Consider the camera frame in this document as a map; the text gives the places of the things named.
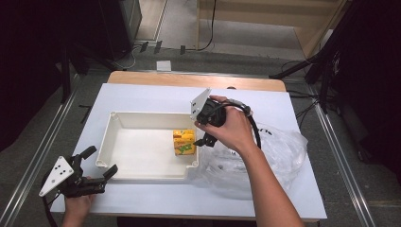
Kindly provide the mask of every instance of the white bracket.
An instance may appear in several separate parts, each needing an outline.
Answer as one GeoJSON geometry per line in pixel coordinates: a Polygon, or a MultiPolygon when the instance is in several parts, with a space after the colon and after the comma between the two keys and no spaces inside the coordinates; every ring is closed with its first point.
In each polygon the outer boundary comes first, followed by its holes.
{"type": "Polygon", "coordinates": [[[56,164],[54,164],[49,176],[47,177],[44,187],[39,193],[40,197],[45,196],[53,188],[62,183],[65,179],[74,173],[73,168],[67,163],[64,157],[60,156],[56,164]]]}
{"type": "Polygon", "coordinates": [[[210,92],[212,89],[206,88],[200,95],[195,97],[194,100],[190,101],[191,103],[191,119],[196,120],[197,115],[201,112],[201,109],[203,109],[204,104],[206,103],[207,98],[210,95],[210,92]]]}

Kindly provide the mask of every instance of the hand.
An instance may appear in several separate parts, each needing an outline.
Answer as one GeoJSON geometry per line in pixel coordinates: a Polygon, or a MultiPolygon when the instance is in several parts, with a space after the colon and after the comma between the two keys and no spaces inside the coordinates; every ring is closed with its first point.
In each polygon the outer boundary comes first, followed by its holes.
{"type": "MultiPolygon", "coordinates": [[[[210,96],[215,101],[222,102],[227,100],[225,96],[210,96]]],[[[221,127],[207,124],[202,125],[198,121],[195,126],[213,135],[227,148],[237,151],[240,155],[252,147],[256,146],[253,140],[251,123],[248,117],[235,107],[225,107],[226,122],[221,127]]]]}
{"type": "Polygon", "coordinates": [[[65,198],[65,215],[62,222],[63,227],[82,226],[84,220],[89,215],[94,195],[81,196],[77,198],[65,198]]]}

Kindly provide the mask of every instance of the white table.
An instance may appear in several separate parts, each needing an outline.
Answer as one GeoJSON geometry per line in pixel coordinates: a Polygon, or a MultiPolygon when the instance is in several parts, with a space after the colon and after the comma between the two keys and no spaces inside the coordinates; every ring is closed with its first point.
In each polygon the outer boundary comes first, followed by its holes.
{"type": "MultiPolygon", "coordinates": [[[[129,84],[103,84],[74,154],[89,146],[100,148],[110,112],[189,113],[189,101],[205,88],[129,84]]],[[[298,125],[288,93],[213,89],[251,106],[256,122],[281,130],[298,125]]],[[[95,166],[97,153],[82,162],[85,176],[101,177],[95,166]]],[[[288,196],[304,221],[326,218],[323,201],[308,157],[294,180],[288,196]]],[[[63,197],[54,201],[52,212],[64,212],[63,197]]],[[[169,218],[254,219],[253,202],[216,194],[210,187],[190,181],[121,183],[110,180],[106,192],[96,197],[91,213],[113,216],[169,218]]]]}

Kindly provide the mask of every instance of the white plastic bin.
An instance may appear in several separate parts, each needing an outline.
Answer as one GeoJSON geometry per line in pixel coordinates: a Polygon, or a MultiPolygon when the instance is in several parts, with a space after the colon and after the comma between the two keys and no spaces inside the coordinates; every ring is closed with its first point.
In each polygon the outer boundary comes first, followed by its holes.
{"type": "Polygon", "coordinates": [[[110,114],[96,166],[118,166],[115,180],[185,179],[198,166],[194,155],[175,155],[173,130],[196,127],[186,113],[110,114]]]}

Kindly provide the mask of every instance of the black curtain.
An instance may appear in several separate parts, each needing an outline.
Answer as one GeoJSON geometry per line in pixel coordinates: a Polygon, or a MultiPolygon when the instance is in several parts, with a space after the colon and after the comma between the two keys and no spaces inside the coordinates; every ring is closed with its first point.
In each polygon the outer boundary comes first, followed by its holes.
{"type": "Polygon", "coordinates": [[[0,5],[0,151],[11,145],[60,87],[60,40],[51,29],[54,1],[0,5]]]}
{"type": "Polygon", "coordinates": [[[332,87],[367,131],[357,141],[360,147],[401,179],[401,4],[362,2],[341,37],[340,68],[332,87]]]}

